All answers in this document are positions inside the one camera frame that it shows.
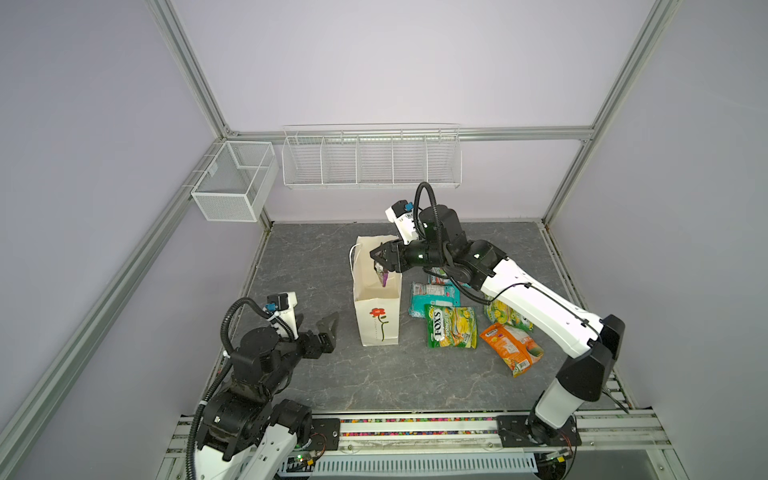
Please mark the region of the white floral paper bag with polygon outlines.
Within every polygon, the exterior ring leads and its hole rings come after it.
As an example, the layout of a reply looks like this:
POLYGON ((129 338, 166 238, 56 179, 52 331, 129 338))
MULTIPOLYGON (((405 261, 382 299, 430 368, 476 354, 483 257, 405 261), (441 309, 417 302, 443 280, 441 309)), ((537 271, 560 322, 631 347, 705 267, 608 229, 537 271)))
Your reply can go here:
POLYGON ((349 251, 353 304, 361 343, 365 347, 399 343, 402 275, 389 273, 382 281, 370 252, 393 235, 359 236, 349 251))

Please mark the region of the green Fox's candy bag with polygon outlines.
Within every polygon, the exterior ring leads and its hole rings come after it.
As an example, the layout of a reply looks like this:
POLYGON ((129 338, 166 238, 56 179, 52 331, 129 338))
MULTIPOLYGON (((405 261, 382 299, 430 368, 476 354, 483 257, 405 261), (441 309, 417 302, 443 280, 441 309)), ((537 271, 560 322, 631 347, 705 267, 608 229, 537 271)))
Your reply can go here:
POLYGON ((424 315, 428 348, 476 348, 478 327, 472 307, 427 305, 424 315))

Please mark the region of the green Fox's spring tea bag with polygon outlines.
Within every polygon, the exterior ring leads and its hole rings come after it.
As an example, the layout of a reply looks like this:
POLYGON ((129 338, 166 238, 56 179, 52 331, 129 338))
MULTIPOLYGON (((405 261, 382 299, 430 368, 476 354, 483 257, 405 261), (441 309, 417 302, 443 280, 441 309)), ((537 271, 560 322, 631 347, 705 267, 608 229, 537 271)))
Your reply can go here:
POLYGON ((511 326, 526 332, 534 330, 534 325, 527 318, 500 300, 485 305, 483 311, 491 323, 511 326))

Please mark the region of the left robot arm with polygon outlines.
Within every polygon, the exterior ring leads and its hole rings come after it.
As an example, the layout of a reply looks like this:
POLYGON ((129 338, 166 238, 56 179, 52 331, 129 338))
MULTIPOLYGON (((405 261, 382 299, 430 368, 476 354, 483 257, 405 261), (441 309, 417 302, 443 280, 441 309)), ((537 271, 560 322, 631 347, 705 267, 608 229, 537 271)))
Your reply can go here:
POLYGON ((316 420, 309 406, 275 398, 303 359, 335 350, 338 313, 301 330, 294 293, 266 306, 237 299, 220 327, 224 364, 198 402, 185 451, 189 479, 276 479, 310 474, 340 440, 337 419, 316 420))

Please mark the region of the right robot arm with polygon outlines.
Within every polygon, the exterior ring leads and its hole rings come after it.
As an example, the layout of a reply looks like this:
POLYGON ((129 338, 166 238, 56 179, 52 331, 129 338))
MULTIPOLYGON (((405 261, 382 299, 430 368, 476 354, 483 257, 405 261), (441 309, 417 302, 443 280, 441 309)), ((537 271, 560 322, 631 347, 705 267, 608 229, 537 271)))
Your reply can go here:
POLYGON ((575 412, 603 394, 619 358, 624 322, 576 306, 493 243, 470 239, 457 213, 437 202, 427 182, 417 185, 413 200, 400 200, 385 214, 399 237, 372 250, 377 265, 397 273, 438 268, 473 301, 504 303, 561 348, 567 358, 534 404, 525 431, 536 445, 549 445, 574 432, 575 412))

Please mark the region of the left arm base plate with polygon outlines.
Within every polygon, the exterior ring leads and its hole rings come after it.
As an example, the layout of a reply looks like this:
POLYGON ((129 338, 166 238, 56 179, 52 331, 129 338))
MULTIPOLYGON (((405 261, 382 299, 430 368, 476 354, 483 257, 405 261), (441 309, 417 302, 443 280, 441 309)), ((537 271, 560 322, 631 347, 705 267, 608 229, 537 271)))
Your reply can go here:
POLYGON ((301 441, 301 451, 337 451, 341 439, 341 420, 338 417, 314 418, 307 440, 301 441))

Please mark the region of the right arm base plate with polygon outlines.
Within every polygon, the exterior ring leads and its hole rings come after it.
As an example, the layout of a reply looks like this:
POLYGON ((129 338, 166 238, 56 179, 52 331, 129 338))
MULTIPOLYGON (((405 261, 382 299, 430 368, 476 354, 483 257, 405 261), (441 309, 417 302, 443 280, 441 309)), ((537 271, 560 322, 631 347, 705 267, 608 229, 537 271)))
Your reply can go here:
POLYGON ((498 435, 504 448, 513 447, 579 447, 581 436, 576 417, 554 428, 535 415, 507 414, 496 418, 498 435))

